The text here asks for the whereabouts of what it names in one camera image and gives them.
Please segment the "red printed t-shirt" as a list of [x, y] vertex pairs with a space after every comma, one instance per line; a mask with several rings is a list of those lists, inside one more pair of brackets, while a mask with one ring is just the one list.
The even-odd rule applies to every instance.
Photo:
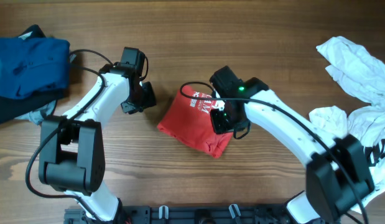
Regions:
[[183, 92], [192, 98], [178, 92], [157, 128], [188, 147], [215, 159], [221, 157], [233, 134], [216, 134], [210, 111], [218, 109], [222, 104], [211, 101], [209, 94], [195, 91], [190, 86], [183, 87]]

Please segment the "white garment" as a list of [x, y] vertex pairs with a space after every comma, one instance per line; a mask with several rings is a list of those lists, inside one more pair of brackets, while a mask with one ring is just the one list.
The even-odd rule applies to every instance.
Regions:
[[329, 62], [326, 71], [342, 90], [366, 106], [347, 114], [337, 106], [316, 108], [311, 123], [337, 137], [353, 135], [363, 145], [375, 190], [362, 199], [367, 205], [385, 192], [385, 64], [362, 45], [342, 36], [316, 47]]

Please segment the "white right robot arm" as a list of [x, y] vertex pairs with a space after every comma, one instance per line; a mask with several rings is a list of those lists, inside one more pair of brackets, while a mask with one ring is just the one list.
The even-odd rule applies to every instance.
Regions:
[[362, 222], [369, 222], [363, 199], [374, 192], [374, 182], [355, 137], [334, 137], [315, 128], [258, 78], [211, 77], [210, 83], [215, 100], [223, 104], [210, 112], [215, 133], [237, 138], [237, 132], [247, 134], [256, 124], [305, 167], [305, 190], [285, 205], [289, 221], [336, 223], [357, 205]]

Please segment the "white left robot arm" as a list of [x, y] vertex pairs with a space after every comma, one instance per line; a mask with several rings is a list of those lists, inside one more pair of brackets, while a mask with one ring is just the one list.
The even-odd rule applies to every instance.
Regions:
[[58, 193], [55, 198], [72, 198], [83, 209], [87, 223], [126, 223], [122, 202], [106, 186], [102, 129], [117, 107], [124, 113], [138, 113], [155, 106], [149, 82], [142, 77], [143, 63], [106, 64], [93, 88], [61, 116], [42, 123], [39, 180]]

